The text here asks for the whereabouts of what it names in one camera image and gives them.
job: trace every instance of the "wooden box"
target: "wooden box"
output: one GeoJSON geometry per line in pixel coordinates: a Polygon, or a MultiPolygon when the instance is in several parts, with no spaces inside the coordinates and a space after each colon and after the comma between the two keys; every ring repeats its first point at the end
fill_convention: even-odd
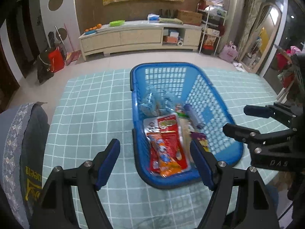
{"type": "Polygon", "coordinates": [[[177,18],[182,20],[184,24],[200,26],[202,14],[192,11],[179,10],[177,18]]]}

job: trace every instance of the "standing mirror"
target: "standing mirror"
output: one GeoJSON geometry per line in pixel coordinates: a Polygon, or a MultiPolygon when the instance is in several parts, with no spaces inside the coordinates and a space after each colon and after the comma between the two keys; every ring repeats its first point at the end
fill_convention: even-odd
{"type": "Polygon", "coordinates": [[[281,17],[282,12],[275,4],[261,4],[247,43],[238,58],[246,71],[256,73],[260,68],[276,37],[281,17]]]}

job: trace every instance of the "blue gripper pad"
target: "blue gripper pad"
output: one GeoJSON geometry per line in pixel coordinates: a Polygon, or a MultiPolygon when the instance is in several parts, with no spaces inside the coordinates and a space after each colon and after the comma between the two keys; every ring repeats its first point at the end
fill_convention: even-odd
{"type": "Polygon", "coordinates": [[[198,148],[198,146],[193,140],[190,144],[190,152],[203,184],[207,186],[210,190],[214,190],[215,184],[213,182],[212,170],[206,159],[204,158],[201,150],[198,148]]]}
{"type": "Polygon", "coordinates": [[[100,190],[102,186],[107,184],[113,167],[120,154],[120,142],[117,139],[112,139],[105,151],[98,154],[104,154],[104,159],[98,170],[98,178],[95,183],[96,190],[100,190]]]}
{"type": "Polygon", "coordinates": [[[256,116],[261,118],[269,118],[273,115],[273,112],[268,107],[260,107],[254,105],[246,105],[244,107],[245,115],[256,116]]]}

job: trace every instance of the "table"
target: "table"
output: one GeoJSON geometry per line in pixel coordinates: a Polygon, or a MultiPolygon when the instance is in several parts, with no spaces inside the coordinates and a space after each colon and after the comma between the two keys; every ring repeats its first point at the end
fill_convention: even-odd
{"type": "MultiPolygon", "coordinates": [[[[246,104],[271,104],[276,93],[255,74],[220,69],[203,69],[225,101],[236,124],[271,132],[285,129],[273,119],[246,116],[246,104]]],[[[55,110],[43,165],[43,184],[55,166],[64,169],[80,166],[103,151],[112,138],[121,142],[121,153],[105,187],[98,191],[103,208],[116,228],[190,228],[198,226],[208,206],[211,191],[196,183],[172,190],[158,190],[139,177],[133,156],[132,101],[130,69],[110,70],[80,76],[68,81],[55,110]]],[[[249,151],[236,168],[250,166],[249,151]]],[[[276,171],[259,169],[265,183],[276,171]]],[[[237,189],[233,189],[229,211],[235,207],[237,189]]],[[[79,224],[86,227],[78,191],[73,201],[79,224]]]]}

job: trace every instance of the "red bag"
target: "red bag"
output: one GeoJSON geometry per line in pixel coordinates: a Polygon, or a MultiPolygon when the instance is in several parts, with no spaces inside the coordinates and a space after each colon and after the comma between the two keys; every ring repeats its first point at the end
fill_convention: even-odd
{"type": "Polygon", "coordinates": [[[55,73],[65,67],[65,62],[60,54],[59,47],[56,47],[55,51],[49,53],[48,58],[51,64],[51,72],[55,73]]]}
{"type": "MultiPolygon", "coordinates": [[[[286,50],[286,52],[287,52],[287,54],[291,53],[290,49],[286,50]]],[[[282,71],[285,68],[285,66],[287,65],[288,60],[281,53],[278,53],[276,55],[276,59],[278,61],[278,70],[282,71]]]]}

